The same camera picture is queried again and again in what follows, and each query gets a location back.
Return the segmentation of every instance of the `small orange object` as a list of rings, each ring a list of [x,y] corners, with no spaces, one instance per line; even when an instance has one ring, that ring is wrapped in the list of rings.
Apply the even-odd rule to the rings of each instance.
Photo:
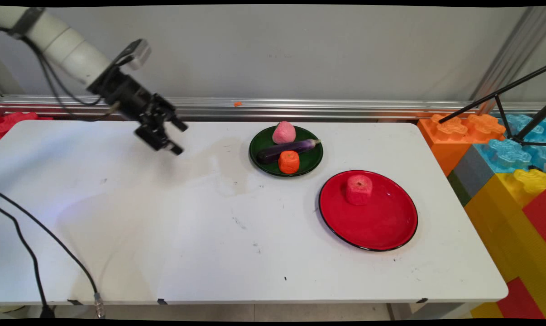
[[[490,139],[499,139],[507,128],[498,123],[498,119],[492,115],[469,115],[466,119],[468,133],[475,140],[488,142]]]
[[[430,118],[434,122],[432,124],[433,135],[440,140],[462,140],[468,132],[468,128],[462,124],[462,120],[459,117],[454,117],[445,124],[439,124],[438,121],[442,118],[443,116],[440,114],[434,114]]]
[[[299,169],[299,154],[296,151],[284,151],[279,156],[279,170],[285,174],[296,173]]]

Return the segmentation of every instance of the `black cable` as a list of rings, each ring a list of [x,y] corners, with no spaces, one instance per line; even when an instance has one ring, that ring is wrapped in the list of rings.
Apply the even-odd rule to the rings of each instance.
[[[0,31],[8,33],[10,31],[10,29],[6,29],[5,27],[0,27]],[[27,43],[27,45],[29,47],[31,47],[31,49],[36,53],[36,55],[39,54],[41,56],[43,61],[47,64],[48,69],[52,73],[52,76],[54,76],[56,82],[58,83],[58,85],[60,85],[60,88],[64,91],[64,93],[68,94],[69,97],[71,97],[72,99],[74,99],[78,103],[80,103],[82,105],[86,105],[86,106],[97,105],[101,101],[101,99],[102,99],[101,96],[98,97],[98,99],[96,101],[91,102],[91,103],[87,103],[87,102],[82,101],[81,99],[78,99],[78,97],[76,97],[74,94],[72,94],[72,92],[70,90],[68,90],[67,87],[64,86],[64,83],[62,83],[60,78],[57,76],[56,72],[54,72],[54,69],[53,69],[52,65],[46,60],[46,58],[43,55],[43,53],[41,52],[41,50],[39,50],[39,48],[33,42],[31,42],[31,40],[29,38],[27,38],[25,36],[22,37],[22,41]]]
[[[43,287],[42,287],[42,280],[39,279],[39,266],[38,266],[38,260],[35,258],[35,254],[33,250],[29,247],[29,245],[25,242],[25,239],[23,239],[23,235],[21,234],[21,230],[19,228],[18,220],[16,220],[15,217],[13,217],[10,213],[4,211],[0,208],[0,212],[2,212],[6,217],[8,217],[10,220],[14,222],[14,225],[16,226],[16,231],[18,232],[18,237],[21,240],[21,243],[23,246],[25,246],[25,249],[27,249],[27,252],[29,252],[29,255],[31,256],[32,260],[34,261],[34,272],[35,272],[35,282],[38,284],[38,290],[39,290],[39,296],[42,299],[42,305],[45,309],[45,307],[48,307],[48,302],[46,302],[46,297],[43,294]]]
[[[9,199],[6,195],[2,194],[0,192],[0,197],[1,198],[4,198],[5,200],[7,200],[10,204],[12,204],[13,206],[17,207],[21,212],[25,213],[27,216],[29,216],[29,218],[31,218],[33,221],[35,221],[35,223],[37,223],[44,231],[46,231],[48,233],[48,235],[51,235],[52,238],[54,240],[56,240],[56,242],[62,246],[62,248],[64,248],[64,250],[68,253],[68,255],[70,257],[72,257],[72,259],[76,262],[76,264],[78,264],[80,266],[80,268],[84,271],[84,273],[86,274],[88,280],[90,280],[90,284],[92,286],[92,289],[94,290],[94,293],[98,293],[98,289],[96,288],[96,283],[94,283],[94,280],[91,278],[91,275],[90,275],[90,272],[88,272],[88,270],[84,267],[84,265],[78,260],[78,258],[76,258],[76,256],[74,256],[74,254],[72,254],[72,252],[68,249],[68,247],[66,247],[66,245],[64,245],[64,243],[62,243],[60,241],[60,239],[58,239],[56,237],[56,235],[54,235],[54,233],[52,233],[47,227],[45,227],[40,221],[38,221],[38,219],[36,219],[31,213],[29,213],[27,210],[25,210],[23,207],[19,206],[18,203],[14,202],[13,200]]]
[[[5,27],[0,27],[0,31],[2,32],[8,32],[9,29],[6,29]],[[62,83],[62,81],[60,80],[60,78],[58,78],[56,72],[54,72],[54,69],[53,67],[51,66],[51,64],[47,61],[47,59],[45,58],[45,56],[43,55],[43,53],[41,52],[41,50],[39,50],[39,48],[27,37],[22,37],[21,38],[21,41],[23,41],[25,44],[27,44],[31,50],[33,51],[33,53],[35,54],[35,56],[38,58],[38,61],[39,61],[39,64],[42,68],[42,71],[43,71],[43,76],[46,78],[46,80],[48,81],[48,86],[50,87],[50,90],[52,91],[52,95],[54,95],[54,97],[56,98],[56,101],[58,102],[58,104],[60,106],[62,106],[62,109],[64,109],[64,111],[66,111],[66,113],[70,114],[71,116],[73,117],[76,117],[76,119],[79,119],[79,120],[83,120],[81,116],[75,114],[72,112],[72,110],[70,110],[66,105],[64,105],[64,103],[62,102],[62,100],[60,99],[59,95],[57,94],[57,91],[56,89],[54,88],[53,86],[53,83],[52,83],[52,80],[46,70],[46,66],[48,67],[48,69],[50,70],[50,72],[52,73],[52,75],[54,76],[54,79],[56,80],[56,82],[58,83],[58,85],[62,88],[62,90],[64,90],[64,92],[66,94],[68,94],[72,99],[74,99],[75,101],[77,101],[78,103],[81,103],[81,105],[85,105],[85,106],[91,106],[91,105],[96,105],[97,103],[99,103],[102,99],[102,97],[100,96],[96,101],[94,101],[93,103],[86,103],[80,99],[78,99],[78,97],[75,97],[65,86],[64,84]],[[105,79],[105,84],[108,82],[109,78],[106,78]],[[103,114],[102,116],[100,117],[97,117],[95,119],[91,119],[91,120],[83,120],[83,121],[87,121],[87,122],[95,122],[95,121],[98,121],[98,120],[102,120],[104,118],[107,118],[109,117],[111,114],[111,112],[108,112],[108,113],[105,113]]]

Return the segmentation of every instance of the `purple eggplant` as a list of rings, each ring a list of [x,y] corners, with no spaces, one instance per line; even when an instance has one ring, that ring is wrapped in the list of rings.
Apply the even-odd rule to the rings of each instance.
[[[306,139],[299,142],[273,145],[257,153],[257,162],[261,164],[273,163],[279,160],[281,152],[296,151],[298,154],[301,154],[312,150],[319,143],[321,143],[319,139]]]

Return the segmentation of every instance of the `yellow toy block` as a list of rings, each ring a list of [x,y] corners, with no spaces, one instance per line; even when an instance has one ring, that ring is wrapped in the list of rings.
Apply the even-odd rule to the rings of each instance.
[[[508,192],[499,179],[500,173],[493,175],[490,180],[468,202],[471,206],[484,214],[484,224],[492,233],[499,225],[509,219],[513,213],[520,211],[517,202]]]
[[[470,310],[472,318],[504,318],[496,302],[486,302]]]
[[[499,173],[498,178],[521,208],[546,189],[546,173],[536,169]]]
[[[513,214],[494,237],[546,318],[546,242],[523,212]]]
[[[477,200],[470,200],[470,202],[468,202],[468,204],[464,207],[464,210],[468,214],[468,217],[470,217],[472,225],[474,225],[476,232],[478,232],[478,236],[480,236],[482,243],[484,243],[484,246],[486,246],[486,250],[488,250],[490,257],[492,257],[492,260],[494,261],[494,264],[498,268],[498,271],[500,272],[504,281],[508,283],[517,278],[518,275],[515,273],[513,268],[511,268],[505,254],[497,244],[494,235],[484,222],[486,215],[484,210],[479,210],[480,206],[478,205]]]

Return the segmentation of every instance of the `table leg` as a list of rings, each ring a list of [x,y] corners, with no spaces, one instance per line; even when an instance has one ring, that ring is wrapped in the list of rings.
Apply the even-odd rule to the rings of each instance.
[[[426,303],[422,308],[412,313],[407,303],[391,304],[394,320],[428,320],[428,319],[456,319],[480,303]]]

